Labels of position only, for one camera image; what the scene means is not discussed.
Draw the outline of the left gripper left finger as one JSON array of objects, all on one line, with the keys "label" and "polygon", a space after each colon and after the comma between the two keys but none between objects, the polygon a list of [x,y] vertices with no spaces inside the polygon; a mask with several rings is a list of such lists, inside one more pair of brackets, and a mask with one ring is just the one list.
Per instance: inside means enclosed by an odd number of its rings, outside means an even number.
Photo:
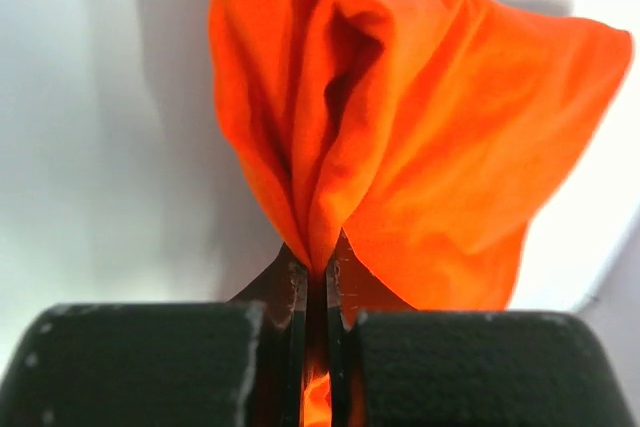
[{"label": "left gripper left finger", "polygon": [[288,248],[227,302],[58,304],[1,383],[5,426],[298,426],[307,269]]}]

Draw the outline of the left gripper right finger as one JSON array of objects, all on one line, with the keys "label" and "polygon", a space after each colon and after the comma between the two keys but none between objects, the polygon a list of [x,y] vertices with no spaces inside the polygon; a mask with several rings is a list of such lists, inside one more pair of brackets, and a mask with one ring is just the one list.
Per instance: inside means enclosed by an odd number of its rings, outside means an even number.
[{"label": "left gripper right finger", "polygon": [[553,311],[421,311],[340,238],[326,268],[336,426],[631,426],[606,353]]}]

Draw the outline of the orange t shirt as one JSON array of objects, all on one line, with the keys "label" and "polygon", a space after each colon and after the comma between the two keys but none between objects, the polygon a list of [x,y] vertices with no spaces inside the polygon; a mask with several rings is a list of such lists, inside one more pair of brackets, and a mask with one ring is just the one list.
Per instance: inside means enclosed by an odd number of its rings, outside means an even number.
[{"label": "orange t shirt", "polygon": [[211,0],[219,124],[307,269],[302,422],[332,422],[340,238],[421,311],[512,311],[533,218],[622,85],[624,30],[496,0]]}]

